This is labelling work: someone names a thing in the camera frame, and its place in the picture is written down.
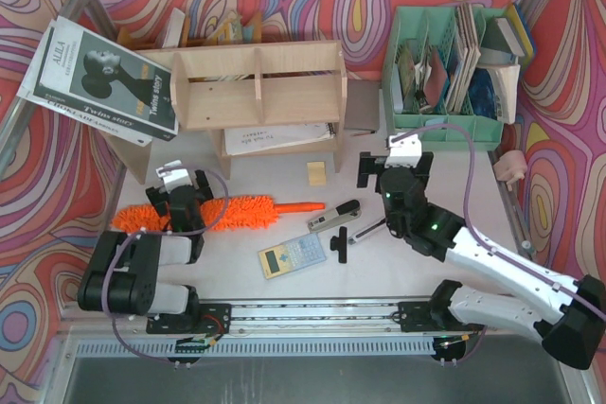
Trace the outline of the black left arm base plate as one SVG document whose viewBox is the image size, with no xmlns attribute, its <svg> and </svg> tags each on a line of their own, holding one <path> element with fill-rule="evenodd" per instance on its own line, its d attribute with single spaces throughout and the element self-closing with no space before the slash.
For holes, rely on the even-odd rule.
<svg viewBox="0 0 606 404">
<path fill-rule="evenodd" d="M 167 360 L 190 368 L 230 331 L 233 306 L 227 303 L 200 303 L 181 314 L 158 314 L 148 319 L 146 333 L 175 335 Z"/>
</svg>

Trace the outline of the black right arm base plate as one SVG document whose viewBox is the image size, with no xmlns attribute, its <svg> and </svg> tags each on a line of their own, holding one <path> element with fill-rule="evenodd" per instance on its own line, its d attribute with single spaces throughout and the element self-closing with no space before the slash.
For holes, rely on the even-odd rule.
<svg viewBox="0 0 606 404">
<path fill-rule="evenodd" d="M 462 323 L 445 303 L 432 300 L 402 301 L 390 315 L 401 332 L 430 333 L 433 337 L 432 358 L 442 367 L 456 367 L 468 360 L 484 340 L 484 325 Z"/>
</svg>

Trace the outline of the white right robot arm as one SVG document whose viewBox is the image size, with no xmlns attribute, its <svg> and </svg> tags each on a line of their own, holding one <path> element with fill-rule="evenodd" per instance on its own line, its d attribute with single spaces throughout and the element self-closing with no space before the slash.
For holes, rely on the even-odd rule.
<svg viewBox="0 0 606 404">
<path fill-rule="evenodd" d="M 490 240 L 468 220 L 427 200 L 433 162 L 423 152 L 410 166 L 361 153 L 357 185 L 370 176 L 383 200 L 386 228 L 413 251 L 465 268 L 504 290 L 484 294 L 459 282 L 443 281 L 432 294 L 437 325 L 458 322 L 513 331 L 539 343 L 553 359 L 588 369 L 605 334 L 605 285 L 590 274 L 575 278 L 549 270 Z"/>
</svg>

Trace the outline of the orange microfiber duster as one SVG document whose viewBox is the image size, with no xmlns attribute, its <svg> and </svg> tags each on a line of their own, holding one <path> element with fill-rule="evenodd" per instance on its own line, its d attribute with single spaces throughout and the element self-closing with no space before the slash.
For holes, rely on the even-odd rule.
<svg viewBox="0 0 606 404">
<path fill-rule="evenodd" d="M 315 212 L 324 210 L 325 207 L 323 202 L 277 203 L 266 195 L 238 196 L 230 199 L 226 212 L 212 230 L 269 228 L 281 215 Z M 170 216 L 158 215 L 150 204 L 131 205 L 120 209 L 114 216 L 111 226 L 126 233 L 133 233 L 142 227 L 153 231 L 173 228 Z"/>
</svg>

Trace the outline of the large black-cover book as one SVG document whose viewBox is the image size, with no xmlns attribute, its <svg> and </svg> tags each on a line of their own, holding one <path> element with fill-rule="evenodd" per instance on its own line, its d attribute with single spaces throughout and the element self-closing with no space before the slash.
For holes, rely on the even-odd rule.
<svg viewBox="0 0 606 404">
<path fill-rule="evenodd" d="M 50 22 L 18 96 L 139 147 L 172 140 L 171 72 L 62 16 Z"/>
</svg>

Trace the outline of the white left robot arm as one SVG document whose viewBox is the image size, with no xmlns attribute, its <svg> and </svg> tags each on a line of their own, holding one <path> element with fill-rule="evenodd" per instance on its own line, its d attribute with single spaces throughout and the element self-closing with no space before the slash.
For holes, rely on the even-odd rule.
<svg viewBox="0 0 606 404">
<path fill-rule="evenodd" d="M 203 171 L 194 175 L 191 179 L 185 169 L 160 170 L 163 185 L 146 189 L 151 212 L 168 217 L 158 227 L 145 220 L 147 232 L 133 239 L 122 230 L 100 235 L 78 289 L 80 309 L 139 316 L 187 313 L 193 289 L 161 283 L 158 272 L 162 266 L 195 263 L 204 246 L 207 222 L 194 210 L 213 193 Z"/>
</svg>

